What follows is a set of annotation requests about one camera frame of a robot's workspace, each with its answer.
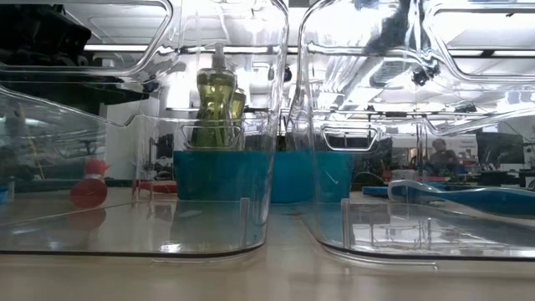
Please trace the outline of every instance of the plastic bin handle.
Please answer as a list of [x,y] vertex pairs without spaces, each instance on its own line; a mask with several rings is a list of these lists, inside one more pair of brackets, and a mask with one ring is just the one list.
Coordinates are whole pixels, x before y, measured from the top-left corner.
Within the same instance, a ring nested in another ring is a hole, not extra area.
[[[369,142],[368,147],[335,147],[332,146],[329,142],[329,135],[351,135],[351,134],[362,134],[363,131],[374,132],[374,135],[372,137],[372,140]],[[332,151],[358,151],[358,152],[366,152],[370,151],[372,147],[374,146],[375,142],[377,141],[377,137],[379,136],[379,132],[375,128],[348,128],[348,127],[333,127],[333,126],[325,126],[321,129],[321,134],[325,140],[325,143],[331,149]]]
[[[182,125],[180,127],[182,136],[186,146],[189,149],[195,150],[223,150],[231,149],[234,146],[237,146],[239,138],[243,135],[242,128],[237,125]],[[185,130],[194,130],[194,129],[203,129],[203,130],[227,130],[229,133],[232,133],[232,138],[225,145],[221,146],[195,146],[191,144],[191,139],[188,139],[188,134]]]
[[[534,3],[442,3],[435,5],[427,13],[430,18],[436,17],[440,13],[535,13]],[[445,41],[437,34],[436,29],[433,28],[432,23],[425,23],[425,30],[430,34],[430,38],[434,39],[437,47],[441,52],[444,63],[448,69],[458,79],[472,83],[514,83],[514,84],[532,84],[535,80],[533,75],[477,75],[467,74],[462,72],[457,66],[455,60],[450,54]]]

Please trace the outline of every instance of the soap dispenser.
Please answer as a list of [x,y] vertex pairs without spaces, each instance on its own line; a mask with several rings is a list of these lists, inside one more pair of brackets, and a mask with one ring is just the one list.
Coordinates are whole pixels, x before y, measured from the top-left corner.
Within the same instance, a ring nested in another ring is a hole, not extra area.
[[191,137],[192,146],[218,148],[232,144],[231,100],[236,82],[236,75],[227,69],[223,44],[216,43],[211,68],[197,72],[201,107]]
[[246,101],[247,96],[245,95],[245,91],[243,89],[236,88],[231,101],[231,118],[233,120],[240,120],[242,118]]

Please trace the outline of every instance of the white wall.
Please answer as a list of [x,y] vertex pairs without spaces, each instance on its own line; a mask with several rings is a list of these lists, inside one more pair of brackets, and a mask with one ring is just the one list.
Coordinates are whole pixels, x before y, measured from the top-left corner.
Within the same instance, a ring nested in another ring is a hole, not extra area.
[[[433,147],[432,143],[436,139],[443,139],[446,142],[446,148],[454,151],[456,154],[471,150],[473,155],[477,155],[477,142],[475,135],[457,135],[455,137],[437,137],[427,136],[427,147]],[[414,148],[416,147],[415,135],[392,135],[392,147],[395,148]]]
[[[160,101],[150,98],[119,105],[108,105],[106,119],[123,125],[132,115],[144,114],[157,116]],[[120,180],[134,179],[136,174],[136,156],[140,143],[148,144],[152,135],[146,130],[146,123],[141,118],[126,127],[109,125],[106,128],[106,152],[104,159],[110,166],[106,175]]]

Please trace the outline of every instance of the red item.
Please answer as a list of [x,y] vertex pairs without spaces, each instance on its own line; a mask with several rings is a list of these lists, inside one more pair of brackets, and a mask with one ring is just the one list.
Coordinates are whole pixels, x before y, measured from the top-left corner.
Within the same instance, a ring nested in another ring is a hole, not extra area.
[[382,178],[384,181],[392,181],[392,171],[383,171]]
[[108,187],[97,179],[83,179],[70,190],[70,200],[81,209],[100,206],[108,196]]
[[143,190],[150,190],[152,186],[152,191],[158,193],[176,193],[176,182],[175,181],[142,181],[138,182],[139,188]]
[[106,165],[106,161],[100,160],[100,159],[89,159],[89,161],[85,162],[85,175],[101,175],[105,176],[106,171],[108,170],[108,167]]

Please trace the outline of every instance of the clear plastic bin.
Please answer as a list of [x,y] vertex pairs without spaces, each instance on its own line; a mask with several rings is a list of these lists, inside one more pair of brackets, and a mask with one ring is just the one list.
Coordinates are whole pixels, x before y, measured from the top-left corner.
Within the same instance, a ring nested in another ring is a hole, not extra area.
[[[204,258],[262,246],[285,4],[53,4],[0,4],[21,18],[3,38],[23,37],[0,46],[0,252]],[[206,104],[200,69],[224,105]]]
[[288,136],[342,253],[533,260],[535,3],[319,1]]

